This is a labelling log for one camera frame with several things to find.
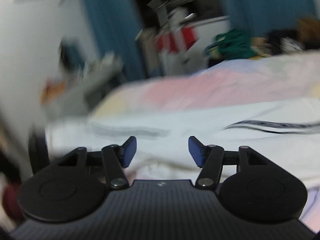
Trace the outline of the green garment pile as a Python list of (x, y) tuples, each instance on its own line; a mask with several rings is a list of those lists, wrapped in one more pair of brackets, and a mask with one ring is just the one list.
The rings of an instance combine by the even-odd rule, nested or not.
[(213, 43), (205, 48), (211, 59), (235, 60), (250, 59), (258, 55), (252, 48), (252, 38), (248, 32), (232, 29), (214, 37)]

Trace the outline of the pastel rainbow bed quilt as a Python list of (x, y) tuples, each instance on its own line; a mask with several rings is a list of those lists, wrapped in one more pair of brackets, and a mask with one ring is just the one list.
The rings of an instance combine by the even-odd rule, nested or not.
[(318, 51), (127, 83), (94, 110), (88, 130), (97, 149), (137, 138), (132, 179), (196, 180), (190, 136), (228, 151), (247, 145), (304, 183), (301, 219), (319, 230)]

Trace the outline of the metal drying rack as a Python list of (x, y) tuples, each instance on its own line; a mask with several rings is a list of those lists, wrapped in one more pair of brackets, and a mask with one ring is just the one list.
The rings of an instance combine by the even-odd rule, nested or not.
[(146, 32), (154, 35), (155, 50), (159, 54), (176, 55), (180, 63), (188, 64), (187, 52), (157, 51), (156, 38), (164, 31), (189, 27), (189, 24), (224, 16), (221, 0), (136, 0)]

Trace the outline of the red cloth on rack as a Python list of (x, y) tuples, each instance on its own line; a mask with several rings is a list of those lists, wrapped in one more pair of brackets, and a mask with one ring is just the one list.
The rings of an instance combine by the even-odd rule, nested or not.
[(198, 41), (194, 27), (183, 27), (177, 30), (164, 31), (156, 38), (158, 52), (180, 53), (189, 50)]

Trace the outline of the blue curtain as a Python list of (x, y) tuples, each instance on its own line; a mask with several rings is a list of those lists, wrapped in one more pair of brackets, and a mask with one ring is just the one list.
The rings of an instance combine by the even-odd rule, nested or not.
[(129, 81), (146, 79), (136, 36), (144, 28), (135, 0), (83, 0), (100, 54), (115, 52)]

